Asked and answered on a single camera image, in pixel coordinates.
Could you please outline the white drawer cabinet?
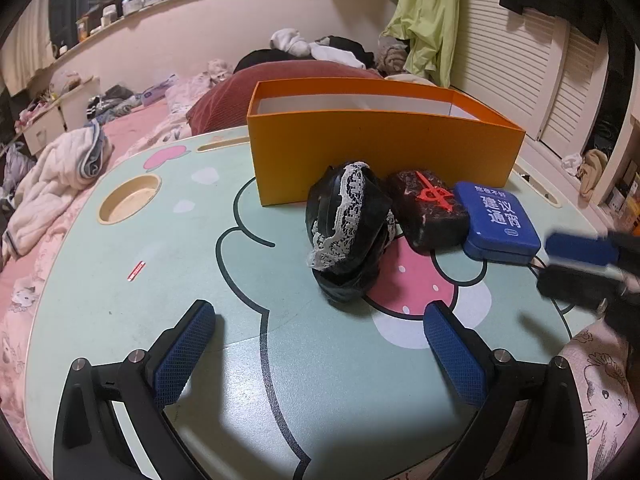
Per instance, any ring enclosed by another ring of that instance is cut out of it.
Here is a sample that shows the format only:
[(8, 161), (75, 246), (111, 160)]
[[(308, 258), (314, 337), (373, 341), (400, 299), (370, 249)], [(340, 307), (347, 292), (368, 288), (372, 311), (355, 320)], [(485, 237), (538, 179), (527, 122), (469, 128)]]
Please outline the white drawer cabinet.
[(99, 78), (91, 77), (46, 106), (23, 132), (29, 153), (38, 157), (62, 133), (85, 125), (89, 101), (100, 93)]

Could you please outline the black lace fabric bundle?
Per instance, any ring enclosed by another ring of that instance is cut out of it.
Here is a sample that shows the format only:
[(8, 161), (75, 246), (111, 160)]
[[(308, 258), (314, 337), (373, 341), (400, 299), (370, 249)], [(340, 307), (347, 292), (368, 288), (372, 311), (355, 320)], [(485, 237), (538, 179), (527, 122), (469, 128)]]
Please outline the black lace fabric bundle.
[(309, 190), (307, 262), (334, 304), (364, 296), (378, 279), (382, 255), (396, 237), (392, 203), (366, 162), (329, 166)]

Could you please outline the dark red patterned block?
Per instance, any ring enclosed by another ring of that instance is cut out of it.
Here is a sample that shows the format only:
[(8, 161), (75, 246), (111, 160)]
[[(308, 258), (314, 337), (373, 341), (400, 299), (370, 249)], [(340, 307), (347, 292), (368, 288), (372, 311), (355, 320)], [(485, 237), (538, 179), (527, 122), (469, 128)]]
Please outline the dark red patterned block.
[(461, 246), (470, 216), (451, 188), (427, 170), (391, 174), (385, 182), (394, 215), (409, 246), (420, 255)]

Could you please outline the orange cardboard box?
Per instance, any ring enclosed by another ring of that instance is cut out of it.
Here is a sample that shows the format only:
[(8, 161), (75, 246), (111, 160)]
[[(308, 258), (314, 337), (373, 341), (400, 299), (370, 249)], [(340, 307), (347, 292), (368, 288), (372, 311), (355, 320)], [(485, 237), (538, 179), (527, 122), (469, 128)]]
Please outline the orange cardboard box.
[(502, 188), (525, 138), (522, 127), (462, 92), (386, 79), (261, 81), (246, 120), (265, 206), (303, 202), (344, 162), (366, 162), (381, 179), (426, 169), (449, 186)]

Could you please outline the blue tin box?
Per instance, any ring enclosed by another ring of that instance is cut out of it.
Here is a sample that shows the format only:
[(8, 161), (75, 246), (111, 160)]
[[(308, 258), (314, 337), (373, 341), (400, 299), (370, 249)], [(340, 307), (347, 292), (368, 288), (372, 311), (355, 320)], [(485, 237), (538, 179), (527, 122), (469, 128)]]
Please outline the blue tin box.
[(501, 188), (458, 182), (454, 196), (470, 218), (463, 251), (474, 260), (527, 266), (541, 241), (520, 201)]

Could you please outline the white louvered closet door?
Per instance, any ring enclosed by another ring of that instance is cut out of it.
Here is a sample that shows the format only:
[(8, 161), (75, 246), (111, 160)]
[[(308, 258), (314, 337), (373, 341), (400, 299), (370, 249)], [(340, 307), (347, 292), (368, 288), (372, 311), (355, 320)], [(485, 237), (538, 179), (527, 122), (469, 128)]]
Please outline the white louvered closet door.
[(582, 151), (608, 75), (605, 0), (460, 0), (451, 82), (560, 157)]

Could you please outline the dark red pillow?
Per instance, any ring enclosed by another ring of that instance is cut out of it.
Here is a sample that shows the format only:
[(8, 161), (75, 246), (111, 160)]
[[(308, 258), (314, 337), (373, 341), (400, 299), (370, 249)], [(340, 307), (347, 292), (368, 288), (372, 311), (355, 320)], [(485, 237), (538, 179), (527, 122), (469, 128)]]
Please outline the dark red pillow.
[(298, 60), (262, 63), (244, 68), (202, 96), (186, 113), (192, 136), (246, 124), (246, 114), (258, 82), (293, 78), (381, 79), (375, 70), (360, 70), (333, 62)]

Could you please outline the green hanging cloth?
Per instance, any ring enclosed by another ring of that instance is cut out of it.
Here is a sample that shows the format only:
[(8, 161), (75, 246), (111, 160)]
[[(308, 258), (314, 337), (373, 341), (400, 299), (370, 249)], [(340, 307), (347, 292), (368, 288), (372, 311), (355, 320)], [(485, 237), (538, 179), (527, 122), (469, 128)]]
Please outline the green hanging cloth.
[(460, 0), (398, 0), (383, 34), (407, 41), (405, 70), (439, 87), (451, 82)]

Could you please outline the white crumpled blanket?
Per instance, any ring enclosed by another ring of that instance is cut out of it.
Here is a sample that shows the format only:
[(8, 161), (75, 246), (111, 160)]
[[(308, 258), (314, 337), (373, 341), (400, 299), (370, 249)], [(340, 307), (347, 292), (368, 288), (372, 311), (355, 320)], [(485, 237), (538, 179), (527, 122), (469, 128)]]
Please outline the white crumpled blanket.
[(2, 260), (26, 256), (76, 196), (98, 180), (112, 151), (95, 120), (49, 143), (15, 191), (14, 213), (1, 239)]

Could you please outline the black and white clothes pile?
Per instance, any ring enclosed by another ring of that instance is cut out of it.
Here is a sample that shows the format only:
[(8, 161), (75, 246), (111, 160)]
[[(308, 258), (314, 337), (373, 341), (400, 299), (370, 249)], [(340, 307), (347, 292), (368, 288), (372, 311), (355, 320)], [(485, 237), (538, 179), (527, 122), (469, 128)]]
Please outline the black and white clothes pile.
[(375, 66), (374, 53), (364, 50), (357, 41), (333, 35), (307, 41), (297, 29), (282, 28), (272, 34), (267, 49), (255, 50), (241, 58), (234, 72), (258, 64), (296, 60), (333, 62), (362, 70)]

